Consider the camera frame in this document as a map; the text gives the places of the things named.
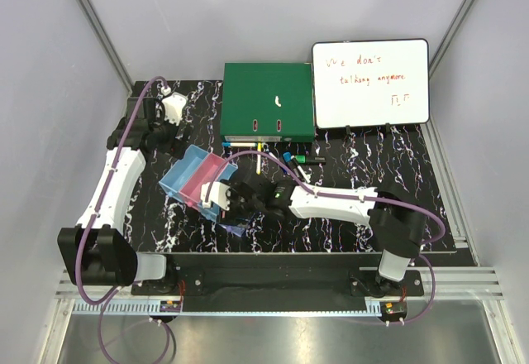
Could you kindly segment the four-compartment colourful organizer tray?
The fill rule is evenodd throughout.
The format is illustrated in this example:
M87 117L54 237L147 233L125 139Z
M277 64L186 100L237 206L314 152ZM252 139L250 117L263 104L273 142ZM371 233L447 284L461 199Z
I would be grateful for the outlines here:
M250 165L242 162L239 165L227 162L224 158L191 145L183 158L177 160L160 181L163 191L172 199L194 209L208 221L225 228L238 237L245 233L250 221L245 226L228 226L222 224L222 209L217 205L203 208L200 199L201 186L221 180L267 180L263 174L257 175Z

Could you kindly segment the yellow highlighter pen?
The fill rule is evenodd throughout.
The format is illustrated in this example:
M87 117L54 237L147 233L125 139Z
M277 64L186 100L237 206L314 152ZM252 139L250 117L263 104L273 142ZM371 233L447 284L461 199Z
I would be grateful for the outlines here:
M257 151L258 151L258 155L257 155L257 158L256 158L256 174L257 175L260 175L261 174L261 152L262 152L262 144L261 142L258 142L257 143Z

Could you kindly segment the white marker blue cap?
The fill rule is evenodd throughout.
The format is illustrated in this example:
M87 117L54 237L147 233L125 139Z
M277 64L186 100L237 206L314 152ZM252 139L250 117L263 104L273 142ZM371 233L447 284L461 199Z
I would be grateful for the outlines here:
M256 148L258 146L257 142L242 142L242 141L224 141L222 147L230 148Z

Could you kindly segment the green ring binder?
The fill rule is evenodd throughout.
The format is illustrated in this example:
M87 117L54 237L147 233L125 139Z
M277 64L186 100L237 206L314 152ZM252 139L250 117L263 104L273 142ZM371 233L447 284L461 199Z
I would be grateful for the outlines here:
M278 108L274 99L279 96ZM309 63L226 63L220 135L224 141L310 142L315 136Z

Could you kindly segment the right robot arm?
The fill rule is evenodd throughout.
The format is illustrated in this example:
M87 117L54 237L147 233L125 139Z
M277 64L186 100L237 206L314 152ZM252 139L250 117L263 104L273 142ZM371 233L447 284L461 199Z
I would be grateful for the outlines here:
M229 224L263 213L276 218L327 218L370 228L382 251L378 269L372 276L352 276L365 296L401 293L406 269L420 253L427 216L403 202L405 195L393 188L338 189L293 181L234 180L213 186L210 200L222 209L222 219Z

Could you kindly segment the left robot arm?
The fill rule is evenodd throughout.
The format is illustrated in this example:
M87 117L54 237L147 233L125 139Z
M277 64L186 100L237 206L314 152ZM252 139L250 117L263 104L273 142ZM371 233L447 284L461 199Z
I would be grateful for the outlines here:
M187 102L179 93L127 100L125 116L107 139L105 166L88 207L74 227L62 228L57 237L74 285L118 287L149 281L162 295L177 288L179 275L168 268L166 257L135 251L124 237L124 223L150 157L183 157L191 133L190 127L180 126Z

